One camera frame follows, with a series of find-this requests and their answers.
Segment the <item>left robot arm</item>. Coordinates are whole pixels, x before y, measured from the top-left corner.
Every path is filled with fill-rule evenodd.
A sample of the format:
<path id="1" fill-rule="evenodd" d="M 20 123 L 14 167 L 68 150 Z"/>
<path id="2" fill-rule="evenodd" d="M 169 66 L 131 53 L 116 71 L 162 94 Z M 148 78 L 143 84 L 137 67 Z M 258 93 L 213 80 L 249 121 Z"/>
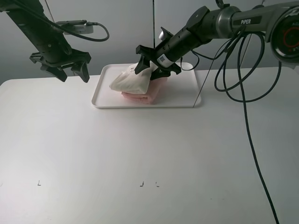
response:
<path id="1" fill-rule="evenodd" d="M 42 71 L 65 82 L 67 75 L 64 69 L 71 68 L 85 83 L 89 81 L 87 64 L 91 60 L 90 54 L 71 48 L 63 32 L 50 24 L 37 0 L 18 4 L 13 0 L 2 0 L 0 10 L 7 13 L 38 50 L 29 58 L 33 63 L 40 63 Z"/>

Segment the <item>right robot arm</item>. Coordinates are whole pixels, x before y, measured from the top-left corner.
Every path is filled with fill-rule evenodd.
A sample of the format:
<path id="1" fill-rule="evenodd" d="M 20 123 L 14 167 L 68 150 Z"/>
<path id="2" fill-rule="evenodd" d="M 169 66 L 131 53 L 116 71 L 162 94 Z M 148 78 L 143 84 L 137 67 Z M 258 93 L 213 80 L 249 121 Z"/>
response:
<path id="1" fill-rule="evenodd" d="M 181 68 L 176 61 L 188 52 L 213 39 L 230 39 L 239 32 L 265 34 L 265 42 L 271 44 L 275 57 L 288 64 L 299 63 L 299 3 L 280 3 L 266 7 L 256 7 L 248 11 L 217 2 L 218 9 L 210 11 L 206 6 L 199 8 L 189 18 L 186 25 L 175 35 L 163 29 L 161 43 L 153 48 L 139 45 L 136 53 L 140 60 L 135 74 L 150 67 L 157 68 L 150 79 L 169 77 L 171 72 L 179 74 Z"/>

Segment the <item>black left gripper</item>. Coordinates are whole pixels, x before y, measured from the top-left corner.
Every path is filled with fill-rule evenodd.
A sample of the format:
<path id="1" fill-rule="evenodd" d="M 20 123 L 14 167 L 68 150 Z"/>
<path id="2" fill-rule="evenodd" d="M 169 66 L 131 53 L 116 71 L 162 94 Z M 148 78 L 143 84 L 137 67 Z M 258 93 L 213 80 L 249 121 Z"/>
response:
<path id="1" fill-rule="evenodd" d="M 41 63 L 62 82 L 67 79 L 63 69 L 68 67 L 84 82 L 89 81 L 87 64 L 91 61 L 90 54 L 72 49 L 61 31 L 51 25 L 30 25 L 29 40 L 38 50 L 30 56 L 33 63 Z"/>

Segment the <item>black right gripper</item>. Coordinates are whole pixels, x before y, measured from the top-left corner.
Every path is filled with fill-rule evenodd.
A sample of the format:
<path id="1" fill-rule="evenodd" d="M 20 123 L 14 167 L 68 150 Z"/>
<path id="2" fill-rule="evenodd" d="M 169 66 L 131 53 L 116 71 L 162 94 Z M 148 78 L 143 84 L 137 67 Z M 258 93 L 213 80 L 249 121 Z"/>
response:
<path id="1" fill-rule="evenodd" d="M 171 39 L 162 41 L 154 49 L 139 45 L 136 48 L 136 53 L 140 54 L 141 57 L 135 67 L 135 74 L 150 68 L 150 62 L 154 63 L 158 68 L 151 73 L 150 81 L 169 77 L 171 72 L 179 74 L 181 68 L 175 62 L 202 44 L 203 42 L 195 33 L 184 27 Z"/>

